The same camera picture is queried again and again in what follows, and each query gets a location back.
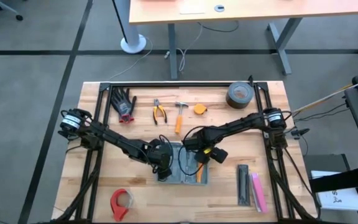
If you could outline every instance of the hammer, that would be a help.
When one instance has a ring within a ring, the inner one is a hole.
[[[177,118],[177,126],[175,128],[175,133],[179,134],[180,128],[181,128],[181,120],[182,120],[181,112],[183,111],[184,106],[189,107],[189,105],[187,105],[186,103],[183,103],[183,102],[176,102],[175,106],[179,106],[179,115]]]

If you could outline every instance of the yellow pliers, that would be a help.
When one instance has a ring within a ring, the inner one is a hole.
[[[167,123],[167,114],[164,108],[160,105],[158,99],[154,99],[154,112],[153,112],[154,123],[157,125],[157,109],[159,109],[162,112],[162,115],[164,116],[164,121],[165,123]]]

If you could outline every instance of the red tape dispenser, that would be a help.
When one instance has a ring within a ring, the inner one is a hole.
[[[118,205],[118,197],[122,194],[129,195],[129,203],[126,207]],[[120,222],[124,218],[125,214],[128,212],[128,208],[132,205],[132,195],[125,189],[116,190],[110,199],[111,210],[113,212],[113,218],[115,221]]]

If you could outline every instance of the wooden table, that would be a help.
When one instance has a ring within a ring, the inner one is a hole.
[[[273,106],[290,110],[283,82],[268,82],[268,87]],[[78,107],[94,111],[98,88],[99,83],[84,83]],[[135,121],[129,125],[119,124],[117,113],[112,110],[109,115],[109,127],[130,139],[151,141],[159,134],[164,134],[171,141],[180,141],[183,135],[195,126],[219,126],[257,112],[255,99],[243,110],[229,107],[225,102],[226,92],[226,87],[131,88],[131,95],[137,96]],[[159,118],[161,121],[159,125],[154,125],[152,118],[154,98],[158,98],[165,108],[168,124],[163,124],[162,118]],[[190,106],[183,110],[182,136],[174,133],[178,114],[178,108],[174,105],[176,101],[187,102]],[[202,116],[195,115],[193,107],[196,103],[206,105],[208,112]],[[291,118],[288,119],[288,125],[293,126]],[[291,138],[287,140],[288,151],[293,156],[303,178],[307,180],[298,141]],[[77,144],[78,142],[73,142],[69,147]],[[191,186],[157,183],[150,166],[129,159],[119,148],[106,143],[93,221],[114,221],[109,200],[113,192],[120,188],[130,190],[134,196],[133,208],[129,210],[123,222],[277,221],[261,132],[250,130],[239,133],[225,138],[218,146],[229,153],[227,159],[223,164],[218,164],[216,161],[210,162],[207,186]],[[78,193],[85,155],[86,151],[82,148],[72,150],[67,154],[53,218],[61,215],[61,210],[66,209]],[[291,191],[302,206],[315,216],[313,199],[303,187],[287,156],[284,156],[284,161]],[[250,172],[259,174],[268,204],[268,213],[262,214],[256,211],[252,194],[251,207],[237,206],[236,167],[238,164],[247,164]],[[281,190],[280,193],[283,211],[287,213]]]
[[[180,14],[186,2],[201,2],[204,13]],[[224,11],[217,12],[214,7],[223,5]],[[176,22],[228,21],[291,18],[281,34],[273,23],[271,31],[285,75],[291,74],[291,67],[285,53],[290,40],[302,17],[341,16],[358,14],[358,0],[131,0],[129,22],[131,24],[167,23],[170,51],[176,52]],[[171,77],[177,78],[176,54],[171,56]]]

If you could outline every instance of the duct tape roll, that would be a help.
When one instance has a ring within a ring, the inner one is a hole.
[[[254,97],[254,90],[245,82],[234,82],[229,86],[226,102],[235,109],[245,108]]]

